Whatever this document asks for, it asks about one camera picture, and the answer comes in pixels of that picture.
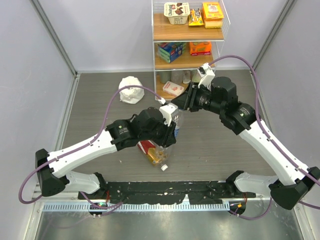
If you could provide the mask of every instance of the red label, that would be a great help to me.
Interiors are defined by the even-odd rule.
[[[155,148],[156,146],[149,140],[140,141],[137,144],[138,148],[144,153],[148,154],[150,148]]]

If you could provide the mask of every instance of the shelf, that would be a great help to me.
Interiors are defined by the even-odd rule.
[[[188,84],[184,84],[181,83],[179,84],[180,86],[183,86],[184,89],[186,89],[188,87]],[[165,100],[172,100],[175,98],[175,96],[170,95],[169,93],[166,93],[162,90],[162,88],[164,87],[164,84],[160,82],[160,75],[157,74],[156,75],[156,93],[160,95],[160,97],[164,98]]]
[[[189,53],[189,47],[186,48],[186,51],[174,60],[171,63],[167,63],[157,54],[158,48],[155,47],[154,53],[154,69],[158,70],[172,70],[172,69],[197,69],[205,63],[210,63],[213,61],[213,56],[211,55],[199,55],[191,56]]]
[[[192,42],[192,41],[223,41],[221,28],[207,29],[204,26],[171,25],[163,13],[153,15],[154,42]]]

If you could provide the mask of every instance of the gray floor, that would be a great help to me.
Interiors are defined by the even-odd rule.
[[[255,89],[249,71],[217,71],[216,75],[231,78],[237,85],[239,100],[254,105]],[[127,76],[135,76],[144,86],[154,87],[152,72],[81,75],[64,148],[93,136],[99,130],[112,94],[121,79]],[[117,119],[128,119],[150,106],[160,106],[149,92],[135,105],[120,102],[119,99],[111,106],[107,124]],[[204,110],[185,112],[168,165],[169,169],[162,172],[153,167],[137,147],[132,147],[96,158],[75,171],[86,174],[99,172],[107,181],[224,180],[236,170],[258,175],[273,174],[248,143],[220,123],[219,116]]]
[[[259,216],[269,201],[248,201],[245,215]],[[115,212],[85,219],[87,212],[44,212],[36,240],[300,240],[293,211],[273,204],[262,219],[248,221],[226,211]]]

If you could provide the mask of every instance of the metal floor plate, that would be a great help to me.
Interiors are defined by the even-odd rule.
[[[268,204],[269,201],[250,200],[244,215],[259,216]],[[273,204],[265,217],[253,221],[237,218],[227,211],[141,210],[115,212],[95,219],[84,211],[44,211],[35,239],[301,240],[303,236],[294,211]]]

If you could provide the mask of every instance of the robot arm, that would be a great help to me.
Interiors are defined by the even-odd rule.
[[[130,119],[114,121],[106,126],[93,144],[78,151],[76,149],[79,147],[92,143],[96,135],[62,150],[50,153],[44,149],[37,151],[36,167],[47,161],[58,159],[37,172],[42,195],[49,197],[63,190],[85,192],[93,198],[103,195],[106,181],[101,174],[96,172],[87,175],[72,170],[102,155],[134,147],[142,140],[152,140],[165,148],[175,144],[176,123],[173,119],[178,111],[177,106],[171,103],[159,109],[149,107],[139,115],[134,114]]]
[[[206,63],[198,69],[202,79],[191,82],[186,91],[171,102],[183,110],[197,112],[200,109],[219,115],[223,125],[248,142],[271,166],[276,176],[251,175],[236,171],[226,181],[241,192],[252,192],[272,197],[285,209],[292,209],[315,184],[296,169],[270,141],[274,140],[294,162],[316,179],[320,178],[317,167],[309,168],[298,160],[267,128],[270,138],[262,132],[256,119],[255,109],[238,101],[237,87],[227,77],[215,77]]]

